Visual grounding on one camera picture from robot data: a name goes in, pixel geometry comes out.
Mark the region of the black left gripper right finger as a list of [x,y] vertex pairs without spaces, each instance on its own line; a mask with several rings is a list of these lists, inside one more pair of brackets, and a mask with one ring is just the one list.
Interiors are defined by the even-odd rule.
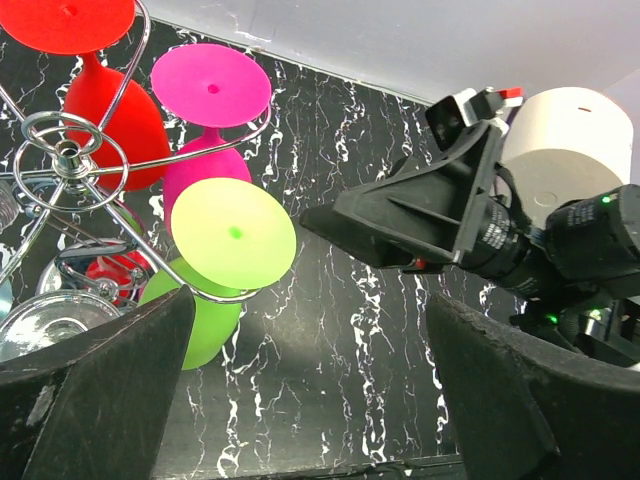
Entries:
[[468,478],[638,478],[638,372],[440,294],[426,329]]

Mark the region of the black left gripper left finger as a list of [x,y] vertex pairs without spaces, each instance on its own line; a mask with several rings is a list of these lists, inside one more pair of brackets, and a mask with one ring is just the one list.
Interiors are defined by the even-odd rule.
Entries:
[[2,478],[150,478],[194,316],[181,287],[3,362]]

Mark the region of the green wine glass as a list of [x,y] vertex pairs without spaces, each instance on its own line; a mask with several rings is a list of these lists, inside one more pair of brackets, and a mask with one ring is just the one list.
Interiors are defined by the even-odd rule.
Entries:
[[[289,214],[265,190],[243,180],[200,180],[177,197],[169,215],[179,257],[173,271],[205,293],[233,297],[268,287],[290,269],[297,238]],[[140,304],[178,283],[158,270],[146,284]],[[242,303],[220,304],[195,298],[195,319],[183,370],[202,367],[221,350],[238,325]]]

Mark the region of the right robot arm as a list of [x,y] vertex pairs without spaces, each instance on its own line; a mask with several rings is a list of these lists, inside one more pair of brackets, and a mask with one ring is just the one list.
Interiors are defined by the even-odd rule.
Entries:
[[475,274],[526,302],[513,326],[637,369],[638,187],[568,201],[537,227],[500,163],[502,143],[492,121],[453,128],[439,161],[403,158],[388,177],[305,210],[300,223],[376,269]]

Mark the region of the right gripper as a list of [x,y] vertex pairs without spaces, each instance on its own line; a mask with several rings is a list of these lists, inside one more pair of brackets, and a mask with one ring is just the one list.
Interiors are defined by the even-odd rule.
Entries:
[[518,296],[531,289],[530,225],[499,163],[502,131],[483,122],[434,165],[306,209],[300,225],[376,269],[441,274],[457,263]]

